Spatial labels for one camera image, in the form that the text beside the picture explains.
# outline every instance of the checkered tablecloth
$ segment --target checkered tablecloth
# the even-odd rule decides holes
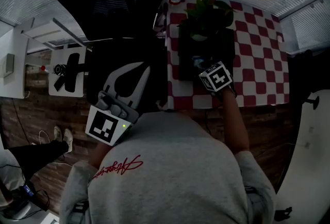
[[[235,59],[233,78],[239,106],[275,105],[289,102],[289,70],[279,20],[269,12],[238,2],[225,1],[235,10]],[[187,18],[184,9],[196,0],[169,5],[167,14],[168,109],[212,108],[214,95],[191,81],[178,79],[178,24]]]

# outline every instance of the wooden floor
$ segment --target wooden floor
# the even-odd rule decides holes
[[[40,54],[44,58],[50,57],[50,52]],[[39,131],[48,133],[54,138],[54,126],[62,130],[70,128],[74,135],[73,151],[65,154],[65,161],[74,164],[77,161],[87,161],[89,153],[96,146],[96,140],[85,134],[89,103],[86,98],[65,98],[48,95],[47,74],[39,68],[27,67],[26,89],[30,90],[27,99],[1,100],[1,117],[3,127],[3,142],[5,147],[27,145],[22,127],[30,142],[39,144]],[[279,189],[284,172],[292,156],[292,145],[295,143],[300,110],[294,110],[289,104],[279,106],[263,106],[242,108],[242,116],[250,136],[251,151],[272,182],[275,190]],[[205,111],[183,111],[203,128],[205,126]],[[207,112],[207,125],[213,137],[223,140],[222,110]],[[47,143],[48,138],[41,133],[41,143]],[[49,209],[59,212],[60,197],[70,167],[65,164],[48,164],[36,173],[32,182],[36,190],[46,190],[50,197]]]

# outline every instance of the sneaker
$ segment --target sneaker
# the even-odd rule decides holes
[[[54,139],[57,141],[62,141],[62,131],[58,126],[54,127]]]
[[[65,141],[69,145],[69,149],[66,153],[72,152],[73,135],[69,129],[65,129],[63,141]]]

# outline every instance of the black office chair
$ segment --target black office chair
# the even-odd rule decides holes
[[[157,72],[163,45],[152,28],[162,0],[58,1],[74,17],[88,40],[113,38],[94,43],[87,81],[87,100],[90,103],[97,102],[97,95],[107,88],[110,75],[130,63],[142,62],[142,65],[112,82],[116,97],[127,97],[148,67],[151,72],[147,86],[152,88],[150,82],[155,81],[158,87]]]

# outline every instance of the person's leg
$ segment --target person's leg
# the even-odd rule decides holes
[[[10,148],[9,151],[23,168],[25,179],[29,180],[34,173],[66,153],[68,149],[65,141],[53,140],[47,144]]]

